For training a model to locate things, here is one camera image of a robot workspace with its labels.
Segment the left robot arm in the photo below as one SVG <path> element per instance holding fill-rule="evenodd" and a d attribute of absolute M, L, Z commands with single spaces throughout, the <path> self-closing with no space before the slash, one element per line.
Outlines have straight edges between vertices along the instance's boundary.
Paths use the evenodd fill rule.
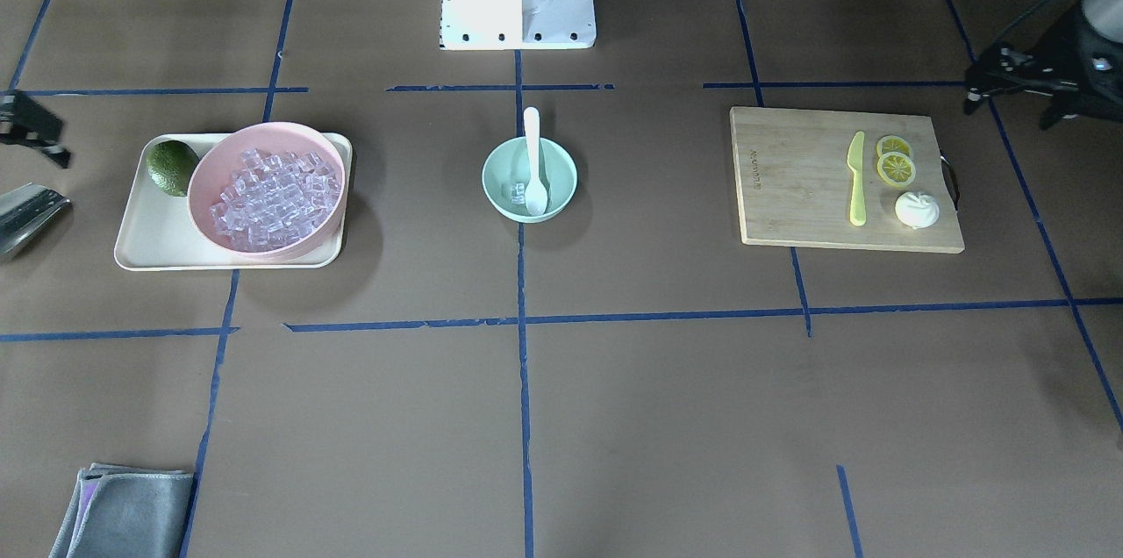
<path fill-rule="evenodd" d="M 1005 35 L 1051 0 L 1039 0 L 999 33 L 965 73 L 965 115 L 993 97 L 1031 93 L 1050 99 L 1042 130 L 1063 119 L 1120 122 L 1120 0 L 1079 0 L 1031 49 L 1016 51 Z"/>

